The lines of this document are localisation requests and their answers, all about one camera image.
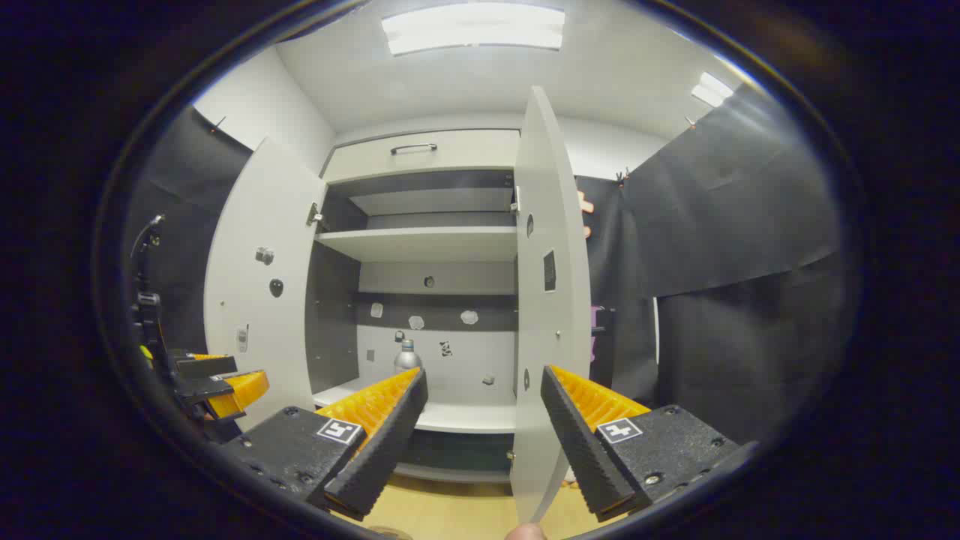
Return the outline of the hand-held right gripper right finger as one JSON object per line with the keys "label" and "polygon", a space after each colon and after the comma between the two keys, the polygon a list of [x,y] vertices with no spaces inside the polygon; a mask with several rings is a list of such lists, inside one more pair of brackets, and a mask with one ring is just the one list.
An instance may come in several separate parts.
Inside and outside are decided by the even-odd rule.
{"label": "hand-held right gripper right finger", "polygon": [[679,404],[648,408],[558,367],[543,369],[541,399],[587,508],[600,522],[668,503],[724,479],[753,458]]}

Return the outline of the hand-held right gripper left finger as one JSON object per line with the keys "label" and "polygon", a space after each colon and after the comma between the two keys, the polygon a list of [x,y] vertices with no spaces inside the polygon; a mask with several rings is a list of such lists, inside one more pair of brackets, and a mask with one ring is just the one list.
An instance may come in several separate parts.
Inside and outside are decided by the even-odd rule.
{"label": "hand-held right gripper left finger", "polygon": [[360,521],[371,513],[428,402],[415,367],[314,411],[282,408],[225,445],[261,485]]}

